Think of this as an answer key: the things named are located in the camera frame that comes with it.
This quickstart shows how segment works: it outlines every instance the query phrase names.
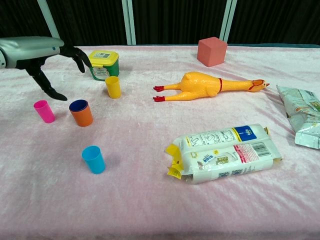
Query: rubber chicken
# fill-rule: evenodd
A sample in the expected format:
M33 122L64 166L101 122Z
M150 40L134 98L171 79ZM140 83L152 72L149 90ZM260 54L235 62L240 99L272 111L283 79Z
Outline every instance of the rubber chicken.
M220 92L225 91L249 91L258 92L269 86L265 80L231 81L213 77L201 72L187 72L181 82L166 86L155 86L157 92L163 90L181 90L182 92L174 96L155 96L155 102L163 101L189 101L198 98L215 97Z

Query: snack bag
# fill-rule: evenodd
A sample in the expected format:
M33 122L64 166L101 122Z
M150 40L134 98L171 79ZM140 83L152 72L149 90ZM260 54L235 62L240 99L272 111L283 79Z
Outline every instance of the snack bag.
M288 120L295 131L295 144L320 149L320 101L307 90L276 86Z
M168 175L199 184L269 169L282 160L260 124L178 137L166 149L172 156Z

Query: pink cube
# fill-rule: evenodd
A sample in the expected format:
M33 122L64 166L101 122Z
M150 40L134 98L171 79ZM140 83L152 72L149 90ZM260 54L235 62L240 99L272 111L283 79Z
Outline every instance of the pink cube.
M215 36L201 39L198 43L197 59L207 67L222 64L225 61L227 46L226 42Z

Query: blue label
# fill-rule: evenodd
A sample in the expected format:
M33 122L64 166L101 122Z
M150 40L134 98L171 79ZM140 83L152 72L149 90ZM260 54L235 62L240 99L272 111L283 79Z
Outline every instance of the blue label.
M256 135L249 126L239 126L234 128L242 141L256 139Z

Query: orange cup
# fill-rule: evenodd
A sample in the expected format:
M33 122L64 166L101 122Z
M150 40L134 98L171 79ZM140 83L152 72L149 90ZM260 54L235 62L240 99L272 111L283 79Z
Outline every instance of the orange cup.
M69 110L80 127L86 127L92 124L94 118L92 117L89 104L86 100L79 99L70 104Z

